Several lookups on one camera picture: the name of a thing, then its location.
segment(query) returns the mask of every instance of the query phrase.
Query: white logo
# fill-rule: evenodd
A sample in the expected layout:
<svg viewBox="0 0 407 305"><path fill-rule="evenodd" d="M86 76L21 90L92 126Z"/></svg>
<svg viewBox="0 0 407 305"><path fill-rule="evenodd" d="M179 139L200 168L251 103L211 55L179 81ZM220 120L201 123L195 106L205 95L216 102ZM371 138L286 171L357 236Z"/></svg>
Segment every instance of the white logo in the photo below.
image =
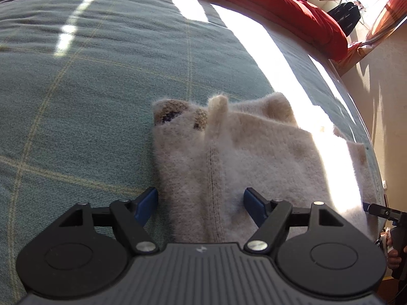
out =
<svg viewBox="0 0 407 305"><path fill-rule="evenodd" d="M197 248L198 252L204 253L207 250L203 245L201 245L199 248Z"/></svg>

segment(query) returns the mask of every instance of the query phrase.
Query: beige wall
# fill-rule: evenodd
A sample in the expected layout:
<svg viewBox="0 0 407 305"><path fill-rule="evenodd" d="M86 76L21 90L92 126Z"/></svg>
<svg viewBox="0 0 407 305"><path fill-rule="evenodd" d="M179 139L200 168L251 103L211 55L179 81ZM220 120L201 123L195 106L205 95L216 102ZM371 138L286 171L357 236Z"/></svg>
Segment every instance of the beige wall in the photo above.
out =
<svg viewBox="0 0 407 305"><path fill-rule="evenodd" d="M342 80L369 130L389 205L407 211L407 23Z"/></svg>

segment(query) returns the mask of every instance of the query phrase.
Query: mattress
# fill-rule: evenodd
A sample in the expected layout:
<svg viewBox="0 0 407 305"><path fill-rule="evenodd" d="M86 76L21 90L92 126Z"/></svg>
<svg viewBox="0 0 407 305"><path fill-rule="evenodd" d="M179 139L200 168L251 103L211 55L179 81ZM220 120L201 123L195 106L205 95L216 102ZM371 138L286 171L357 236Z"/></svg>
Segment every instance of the mattress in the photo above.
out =
<svg viewBox="0 0 407 305"><path fill-rule="evenodd" d="M366 145L384 202L366 128L330 61L224 0L0 0L0 65L3 303L24 294L20 249L74 203L159 188L151 103L164 97L204 105L282 92L300 122L322 113ZM172 240L165 203L147 229L160 246Z"/></svg>

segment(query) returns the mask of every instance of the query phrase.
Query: finger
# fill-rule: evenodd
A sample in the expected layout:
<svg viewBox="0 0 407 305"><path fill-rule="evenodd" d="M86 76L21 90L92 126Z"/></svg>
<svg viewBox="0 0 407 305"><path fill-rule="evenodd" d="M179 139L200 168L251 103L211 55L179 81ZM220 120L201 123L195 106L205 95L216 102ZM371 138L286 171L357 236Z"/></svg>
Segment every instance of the finger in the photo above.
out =
<svg viewBox="0 0 407 305"><path fill-rule="evenodd" d="M387 256L393 257L393 258L398 257L398 252L397 252L397 250L393 249L387 254Z"/></svg>
<svg viewBox="0 0 407 305"><path fill-rule="evenodd" d="M397 258L388 258L388 263L391 265L398 265L399 263L401 263L401 258L397 257Z"/></svg>
<svg viewBox="0 0 407 305"><path fill-rule="evenodd" d="M398 269L398 265L390 265L390 264L388 264L388 267L389 267L391 270L396 270L396 269Z"/></svg>

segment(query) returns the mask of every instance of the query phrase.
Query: human hand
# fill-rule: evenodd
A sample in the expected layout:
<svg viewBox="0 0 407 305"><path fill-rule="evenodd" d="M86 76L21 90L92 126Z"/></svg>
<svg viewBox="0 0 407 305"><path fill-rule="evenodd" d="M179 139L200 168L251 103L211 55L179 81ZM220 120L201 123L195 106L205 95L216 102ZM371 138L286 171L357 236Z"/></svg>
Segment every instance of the human hand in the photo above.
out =
<svg viewBox="0 0 407 305"><path fill-rule="evenodd" d="M387 239L387 246L392 246L393 242L391 240L391 237L389 237ZM403 249L403 252L407 253L407 246ZM391 250L388 254L387 254L387 266L391 269L391 270L395 270L398 268L398 266L401 263L401 258L398 256L398 252L397 250Z"/></svg>

